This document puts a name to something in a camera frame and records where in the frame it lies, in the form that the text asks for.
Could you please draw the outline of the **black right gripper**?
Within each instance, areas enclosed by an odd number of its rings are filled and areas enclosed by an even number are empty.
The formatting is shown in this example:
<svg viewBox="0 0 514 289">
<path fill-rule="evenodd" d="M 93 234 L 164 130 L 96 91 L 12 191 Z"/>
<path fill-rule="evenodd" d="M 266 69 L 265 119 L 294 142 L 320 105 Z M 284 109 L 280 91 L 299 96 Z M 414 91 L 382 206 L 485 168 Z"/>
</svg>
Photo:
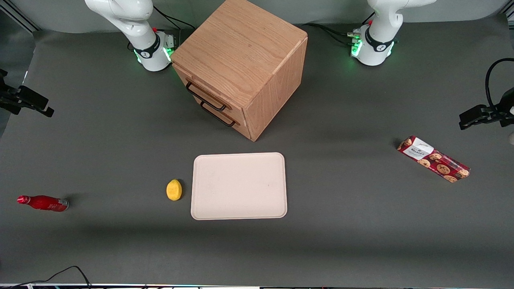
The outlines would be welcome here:
<svg viewBox="0 0 514 289">
<path fill-rule="evenodd" d="M 18 115 L 20 113 L 20 106 L 18 106 L 18 99 L 16 99 L 14 91 L 14 88 L 1 82 L 0 108 L 7 110 L 11 114 Z M 21 85 L 18 88 L 18 97 L 25 104 L 26 108 L 35 110 L 49 118 L 53 116 L 55 110 L 48 106 L 49 100 L 34 90 Z"/>
</svg>

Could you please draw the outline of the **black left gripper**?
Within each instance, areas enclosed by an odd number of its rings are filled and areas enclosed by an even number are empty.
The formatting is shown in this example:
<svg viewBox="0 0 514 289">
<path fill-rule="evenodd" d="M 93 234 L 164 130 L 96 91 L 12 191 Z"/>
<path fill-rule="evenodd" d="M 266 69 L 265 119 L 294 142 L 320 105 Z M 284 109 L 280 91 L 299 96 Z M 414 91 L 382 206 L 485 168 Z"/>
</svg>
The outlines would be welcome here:
<svg viewBox="0 0 514 289">
<path fill-rule="evenodd" d="M 478 124 L 490 123 L 490 117 L 493 122 L 499 121 L 501 127 L 514 124 L 514 88 L 503 93 L 498 104 L 493 104 L 490 91 L 487 91 L 487 102 L 490 105 L 490 113 L 488 112 L 488 106 L 477 105 L 459 116 L 460 130 L 466 130 Z"/>
</svg>

